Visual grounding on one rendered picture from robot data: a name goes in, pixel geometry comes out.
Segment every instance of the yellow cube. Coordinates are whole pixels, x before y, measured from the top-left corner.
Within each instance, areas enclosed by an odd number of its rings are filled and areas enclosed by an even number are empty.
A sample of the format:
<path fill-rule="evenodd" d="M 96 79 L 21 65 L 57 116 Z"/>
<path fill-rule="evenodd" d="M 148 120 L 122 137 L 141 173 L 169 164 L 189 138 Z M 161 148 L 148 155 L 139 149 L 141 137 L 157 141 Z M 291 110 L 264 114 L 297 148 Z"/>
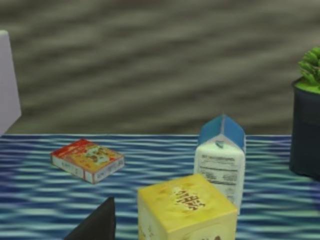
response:
<path fill-rule="evenodd" d="M 235 240 L 237 208 L 201 174 L 138 190 L 138 240 Z"/>

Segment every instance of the striped tablecloth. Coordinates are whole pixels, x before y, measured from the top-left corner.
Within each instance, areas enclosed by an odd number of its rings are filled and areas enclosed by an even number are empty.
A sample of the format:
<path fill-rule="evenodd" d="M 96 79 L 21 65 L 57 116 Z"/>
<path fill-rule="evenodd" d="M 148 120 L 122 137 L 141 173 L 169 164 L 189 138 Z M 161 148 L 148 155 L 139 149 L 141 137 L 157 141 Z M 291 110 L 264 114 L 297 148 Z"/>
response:
<path fill-rule="evenodd" d="M 50 165 L 49 153 L 80 138 L 126 156 L 97 185 Z M 0 239 L 60 240 L 107 197 L 117 240 L 137 239 L 136 190 L 190 175 L 195 135 L 4 135 L 0 138 Z M 288 169 L 289 136 L 248 136 L 237 240 L 319 240 L 320 184 Z"/>

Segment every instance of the black pot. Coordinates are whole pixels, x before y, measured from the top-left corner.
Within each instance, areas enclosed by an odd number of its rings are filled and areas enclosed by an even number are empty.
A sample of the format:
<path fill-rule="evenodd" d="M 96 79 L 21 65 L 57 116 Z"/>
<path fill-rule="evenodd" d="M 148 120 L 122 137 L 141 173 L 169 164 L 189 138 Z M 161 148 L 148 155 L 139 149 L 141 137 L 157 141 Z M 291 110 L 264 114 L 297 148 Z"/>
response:
<path fill-rule="evenodd" d="M 320 181 L 320 94 L 295 87 L 290 170 Z"/>

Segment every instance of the green plant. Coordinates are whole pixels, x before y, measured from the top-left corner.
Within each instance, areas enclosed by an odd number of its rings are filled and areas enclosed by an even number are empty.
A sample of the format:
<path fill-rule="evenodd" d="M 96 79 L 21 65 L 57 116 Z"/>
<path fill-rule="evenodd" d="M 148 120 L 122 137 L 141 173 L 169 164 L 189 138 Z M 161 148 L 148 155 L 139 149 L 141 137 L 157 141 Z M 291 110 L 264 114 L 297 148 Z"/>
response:
<path fill-rule="evenodd" d="M 320 47 L 307 51 L 298 64 L 301 74 L 309 84 L 320 87 Z"/>

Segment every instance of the gray curtain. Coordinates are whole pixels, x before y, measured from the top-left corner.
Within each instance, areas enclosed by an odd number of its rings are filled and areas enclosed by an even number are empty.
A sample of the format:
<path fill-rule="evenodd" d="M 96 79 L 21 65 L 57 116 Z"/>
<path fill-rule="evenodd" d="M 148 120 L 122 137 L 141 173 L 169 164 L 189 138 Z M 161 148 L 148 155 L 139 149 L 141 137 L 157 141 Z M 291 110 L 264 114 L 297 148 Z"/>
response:
<path fill-rule="evenodd" d="M 289 134 L 319 0 L 0 0 L 23 116 L 9 133 Z"/>

